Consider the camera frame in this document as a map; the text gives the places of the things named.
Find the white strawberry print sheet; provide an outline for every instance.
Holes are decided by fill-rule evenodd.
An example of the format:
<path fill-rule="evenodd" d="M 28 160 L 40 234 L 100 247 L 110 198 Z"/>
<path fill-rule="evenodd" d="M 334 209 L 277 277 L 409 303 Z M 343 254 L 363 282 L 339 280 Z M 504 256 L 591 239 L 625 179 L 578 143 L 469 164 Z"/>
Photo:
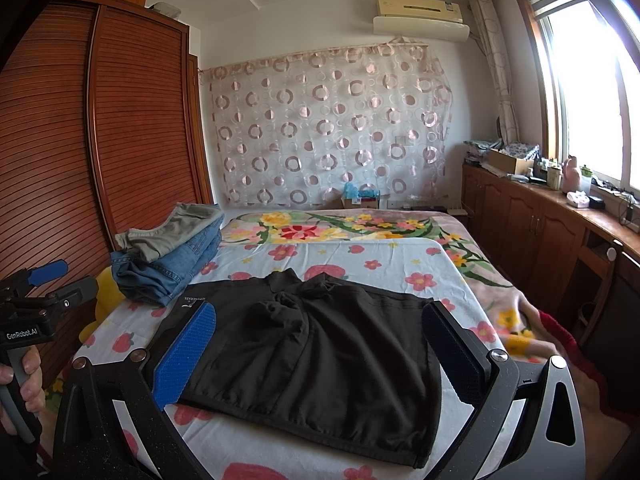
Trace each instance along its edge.
<path fill-rule="evenodd" d="M 336 278 L 441 300 L 487 348 L 503 348 L 475 295 L 441 244 L 427 238 L 331 240 L 287 244 L 226 244 L 193 280 L 245 280 L 293 269 L 303 280 L 326 272 Z M 144 347 L 167 308 L 125 300 L 82 346 L 78 356 L 94 364 L 119 361 Z M 422 480 L 452 443 L 472 409 L 458 400 L 442 372 L 442 411 L 436 441 L 425 469 L 377 462 L 312 444 L 219 413 L 189 406 L 166 412 L 185 442 L 216 480 Z M 117 407 L 122 427 L 138 459 L 152 468 L 126 409 Z M 521 406 L 515 405 L 479 476 L 497 467 L 513 434 Z"/>

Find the yellow plush object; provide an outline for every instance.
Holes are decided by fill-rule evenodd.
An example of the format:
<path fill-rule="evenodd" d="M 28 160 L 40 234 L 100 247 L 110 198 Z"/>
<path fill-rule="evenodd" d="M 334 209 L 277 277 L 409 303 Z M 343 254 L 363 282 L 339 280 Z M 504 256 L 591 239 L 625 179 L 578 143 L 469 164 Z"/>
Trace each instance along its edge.
<path fill-rule="evenodd" d="M 107 316 L 116 309 L 120 302 L 124 300 L 124 295 L 118 290 L 116 282 L 113 281 L 111 267 L 107 267 L 98 274 L 96 281 L 98 282 L 98 294 L 95 297 L 97 301 L 95 304 L 95 321 L 85 326 L 78 336 L 78 339 L 83 344 L 94 333 L 95 329 L 107 319 Z"/>

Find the human hand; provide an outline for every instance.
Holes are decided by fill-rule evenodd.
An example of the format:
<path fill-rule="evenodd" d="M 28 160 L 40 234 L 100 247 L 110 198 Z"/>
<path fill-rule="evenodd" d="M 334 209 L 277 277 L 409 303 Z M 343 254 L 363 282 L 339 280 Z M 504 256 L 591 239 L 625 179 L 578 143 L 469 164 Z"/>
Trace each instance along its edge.
<path fill-rule="evenodd" d="M 29 348 L 22 358 L 22 367 L 30 375 L 20 387 L 22 400 L 28 412 L 36 413 L 44 408 L 44 392 L 42 391 L 42 369 L 40 368 L 40 354 L 35 346 Z M 14 371 L 8 366 L 0 365 L 0 384 L 9 384 L 14 379 Z M 8 434 L 15 435 L 14 424 L 0 404 L 0 423 Z"/>

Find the louvered sliding door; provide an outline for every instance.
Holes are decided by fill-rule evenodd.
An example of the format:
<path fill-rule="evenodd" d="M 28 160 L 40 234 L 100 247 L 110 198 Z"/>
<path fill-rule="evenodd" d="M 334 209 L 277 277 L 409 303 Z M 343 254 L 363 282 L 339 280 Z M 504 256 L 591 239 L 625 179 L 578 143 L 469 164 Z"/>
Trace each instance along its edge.
<path fill-rule="evenodd" d="M 64 258 L 70 272 L 40 293 L 109 264 L 84 129 L 85 71 L 95 9 L 51 4 L 0 73 L 0 277 Z M 46 383 L 93 318 L 88 304 L 41 350 Z"/>
<path fill-rule="evenodd" d="M 186 103 L 187 34 L 100 10 L 90 70 L 95 156 L 112 232 L 160 224 L 200 202 Z"/>

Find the sheer curtain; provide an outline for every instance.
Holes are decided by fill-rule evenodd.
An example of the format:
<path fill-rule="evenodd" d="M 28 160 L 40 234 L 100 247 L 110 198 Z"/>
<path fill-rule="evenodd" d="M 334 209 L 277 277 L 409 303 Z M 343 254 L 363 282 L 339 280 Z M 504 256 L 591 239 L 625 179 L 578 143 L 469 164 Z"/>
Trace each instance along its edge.
<path fill-rule="evenodd" d="M 511 67 L 504 36 L 492 0 L 469 0 L 482 49 L 494 80 L 500 113 L 500 134 L 505 144 L 519 142 L 518 121 L 511 97 Z"/>
<path fill-rule="evenodd" d="M 231 203 L 314 208 L 346 182 L 392 200 L 438 197 L 452 93 L 426 44 L 252 60 L 204 82 Z"/>

